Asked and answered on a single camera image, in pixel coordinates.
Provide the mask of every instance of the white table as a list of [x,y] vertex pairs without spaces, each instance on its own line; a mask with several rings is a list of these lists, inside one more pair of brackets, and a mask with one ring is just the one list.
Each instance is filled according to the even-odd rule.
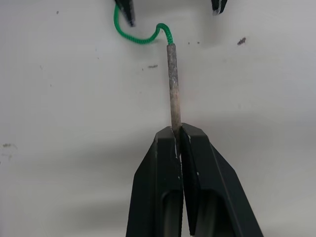
[[[314,237],[316,2],[229,0],[217,17],[209,0],[134,6],[128,32],[171,28],[182,121],[235,168],[264,236]],[[165,36],[128,42],[113,10],[0,0],[1,237],[125,236],[134,172],[170,124],[169,92]]]

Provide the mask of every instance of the green braided cord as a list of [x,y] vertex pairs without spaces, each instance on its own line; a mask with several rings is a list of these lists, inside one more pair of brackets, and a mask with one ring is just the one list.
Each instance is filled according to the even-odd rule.
[[136,38],[134,36],[131,36],[125,32],[122,31],[122,29],[119,26],[119,6],[115,5],[114,8],[114,26],[116,28],[116,30],[118,31],[118,33],[123,36],[124,38],[134,42],[134,43],[138,43],[138,44],[148,44],[151,43],[152,41],[154,41],[154,39],[156,39],[156,37],[158,36],[160,29],[162,29],[166,36],[167,36],[167,41],[168,44],[172,44],[173,43],[173,38],[172,38],[172,34],[171,31],[169,29],[169,27],[167,25],[165,25],[164,23],[159,23],[156,25],[156,31],[153,33],[152,36],[150,36],[147,39],[139,39]]

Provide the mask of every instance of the black plastic jaw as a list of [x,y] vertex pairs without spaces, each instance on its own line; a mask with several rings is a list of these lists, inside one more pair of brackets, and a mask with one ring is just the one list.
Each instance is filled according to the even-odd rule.
[[263,237],[235,171],[207,135],[184,123],[180,146],[190,235]]
[[235,171],[206,134],[184,123],[180,151],[182,175],[171,128],[156,134],[134,176],[126,237],[180,237],[183,189],[190,235],[263,237]]
[[126,237],[180,237],[183,184],[170,127],[156,134],[133,181]]

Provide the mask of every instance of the green cord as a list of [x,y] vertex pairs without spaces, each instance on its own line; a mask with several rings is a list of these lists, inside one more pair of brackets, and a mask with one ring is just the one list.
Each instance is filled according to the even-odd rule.
[[164,23],[159,23],[156,25],[156,31],[153,33],[152,36],[150,36],[147,39],[139,39],[136,38],[134,36],[131,36],[125,32],[122,31],[122,29],[119,26],[119,6],[115,5],[114,8],[114,26],[116,28],[116,30],[118,31],[118,33],[123,36],[124,38],[134,42],[134,43],[138,43],[138,44],[148,44],[151,43],[152,41],[154,41],[156,39],[156,37],[158,36],[160,29],[162,29],[166,36],[167,36],[167,41],[168,44],[172,44],[173,43],[173,38],[172,38],[172,34],[171,31],[169,29],[169,27],[167,25],[165,25]]

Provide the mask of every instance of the metal rod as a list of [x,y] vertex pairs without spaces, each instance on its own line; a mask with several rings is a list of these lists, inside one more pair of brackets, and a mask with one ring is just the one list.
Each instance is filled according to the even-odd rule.
[[167,46],[169,88],[170,88],[170,110],[171,110],[171,128],[178,141],[179,129],[181,127],[180,115],[180,97],[177,68],[177,53],[174,43]]

